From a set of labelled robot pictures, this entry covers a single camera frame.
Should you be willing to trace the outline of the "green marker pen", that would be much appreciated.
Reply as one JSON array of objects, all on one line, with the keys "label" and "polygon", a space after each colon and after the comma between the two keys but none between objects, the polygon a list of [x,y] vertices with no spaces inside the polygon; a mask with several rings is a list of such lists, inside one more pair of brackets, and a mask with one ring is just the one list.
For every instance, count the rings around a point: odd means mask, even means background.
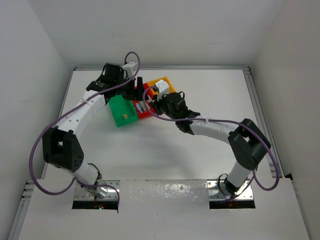
[{"label": "green marker pen", "polygon": [[146,111],[146,107],[145,107],[144,102],[143,101],[139,101],[138,103],[139,103],[141,109],[145,112]]}]

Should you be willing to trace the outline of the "blue marker pen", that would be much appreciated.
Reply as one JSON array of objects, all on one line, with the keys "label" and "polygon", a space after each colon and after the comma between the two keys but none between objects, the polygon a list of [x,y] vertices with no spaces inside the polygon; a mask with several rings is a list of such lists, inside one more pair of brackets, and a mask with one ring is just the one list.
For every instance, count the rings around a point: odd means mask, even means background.
[{"label": "blue marker pen", "polygon": [[136,107],[136,109],[137,109],[137,111],[139,112],[139,113],[143,113],[144,111],[143,111],[143,109],[141,108],[141,106],[137,103],[136,105],[135,105],[135,107]]}]

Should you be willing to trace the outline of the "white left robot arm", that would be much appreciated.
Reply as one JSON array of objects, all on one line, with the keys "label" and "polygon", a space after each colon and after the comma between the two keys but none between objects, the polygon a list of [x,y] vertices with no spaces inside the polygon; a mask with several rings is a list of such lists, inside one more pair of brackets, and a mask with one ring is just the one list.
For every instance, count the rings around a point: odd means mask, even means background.
[{"label": "white left robot arm", "polygon": [[143,80],[137,76],[137,71],[137,62],[125,63],[123,66],[105,64],[98,79],[86,87],[75,106],[76,110],[64,116],[43,135],[44,161],[70,173],[85,185],[94,185],[99,173],[85,162],[79,142],[81,133],[111,98],[122,96],[126,100],[142,99]]}]

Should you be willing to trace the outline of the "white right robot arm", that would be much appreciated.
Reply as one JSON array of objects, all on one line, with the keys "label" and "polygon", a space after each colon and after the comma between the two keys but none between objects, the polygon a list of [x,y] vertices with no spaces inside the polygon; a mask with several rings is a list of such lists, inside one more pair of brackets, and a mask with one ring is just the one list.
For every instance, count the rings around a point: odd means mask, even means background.
[{"label": "white right robot arm", "polygon": [[225,194],[235,196],[271,148],[266,136],[251,119],[245,118],[238,126],[226,121],[205,120],[199,112],[188,109],[183,92],[155,95],[150,105],[158,116],[165,114],[174,120],[181,132],[213,138],[230,146],[235,164],[224,180]]}]

